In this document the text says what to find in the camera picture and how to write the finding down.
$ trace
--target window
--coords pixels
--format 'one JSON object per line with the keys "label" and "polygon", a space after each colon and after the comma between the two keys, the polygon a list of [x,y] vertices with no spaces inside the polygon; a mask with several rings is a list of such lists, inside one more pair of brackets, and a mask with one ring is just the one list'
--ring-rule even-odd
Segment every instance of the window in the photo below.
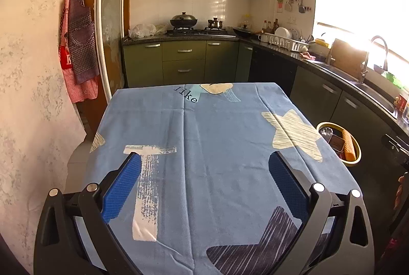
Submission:
{"label": "window", "polygon": [[409,0],[316,0],[313,34],[320,38],[326,32],[328,41],[339,38],[368,50],[369,67],[383,66],[384,49],[369,45],[373,36],[382,36],[389,47],[388,70],[409,85],[408,20]]}

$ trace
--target tile backsplash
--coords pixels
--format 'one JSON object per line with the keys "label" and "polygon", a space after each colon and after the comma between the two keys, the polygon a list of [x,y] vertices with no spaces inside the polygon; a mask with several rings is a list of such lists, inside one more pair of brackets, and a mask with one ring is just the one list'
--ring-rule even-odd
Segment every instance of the tile backsplash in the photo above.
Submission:
{"label": "tile backsplash", "polygon": [[250,12],[250,0],[130,0],[129,9],[131,29],[140,23],[169,23],[182,12],[198,19],[195,28],[199,29],[213,17],[223,21],[223,26],[239,25]]}

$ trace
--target plastic bag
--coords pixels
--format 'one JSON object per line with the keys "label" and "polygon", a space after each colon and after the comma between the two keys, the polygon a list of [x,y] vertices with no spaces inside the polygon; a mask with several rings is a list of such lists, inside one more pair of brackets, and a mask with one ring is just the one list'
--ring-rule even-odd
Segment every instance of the plastic bag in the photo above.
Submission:
{"label": "plastic bag", "polygon": [[129,37],[143,38],[152,36],[155,33],[156,27],[153,24],[137,24],[132,30],[129,31]]}
{"label": "plastic bag", "polygon": [[164,35],[168,30],[169,23],[159,23],[156,25],[155,35]]}

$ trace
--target drawer handle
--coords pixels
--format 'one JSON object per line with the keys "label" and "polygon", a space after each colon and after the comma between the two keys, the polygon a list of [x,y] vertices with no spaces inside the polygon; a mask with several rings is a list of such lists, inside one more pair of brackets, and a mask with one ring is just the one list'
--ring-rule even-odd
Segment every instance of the drawer handle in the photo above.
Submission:
{"label": "drawer handle", "polygon": [[352,106],[354,109],[358,108],[358,105],[356,105],[355,103],[353,103],[353,101],[350,101],[349,99],[345,99],[345,102],[347,102],[350,106]]}
{"label": "drawer handle", "polygon": [[327,91],[329,91],[330,93],[332,93],[332,94],[335,94],[335,93],[336,93],[336,91],[335,91],[334,89],[328,87],[328,86],[325,85],[325,84],[323,84],[322,87],[323,87],[325,90],[327,90]]}

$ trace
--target silver screw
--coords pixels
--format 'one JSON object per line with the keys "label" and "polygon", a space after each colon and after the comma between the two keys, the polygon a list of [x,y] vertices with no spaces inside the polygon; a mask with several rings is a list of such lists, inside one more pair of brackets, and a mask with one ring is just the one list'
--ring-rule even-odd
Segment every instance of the silver screw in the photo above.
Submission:
{"label": "silver screw", "polygon": [[312,188],[317,192],[324,192],[325,190],[324,185],[320,184],[319,182],[316,182],[314,185],[312,185]]}
{"label": "silver screw", "polygon": [[48,194],[50,196],[56,196],[58,194],[58,189],[52,189]]}
{"label": "silver screw", "polygon": [[361,192],[359,192],[357,189],[353,189],[353,190],[351,191],[351,194],[352,194],[354,197],[360,197],[360,196],[361,196]]}
{"label": "silver screw", "polygon": [[91,184],[88,184],[87,186],[87,191],[88,192],[95,192],[98,188],[98,185],[94,182],[92,182]]}

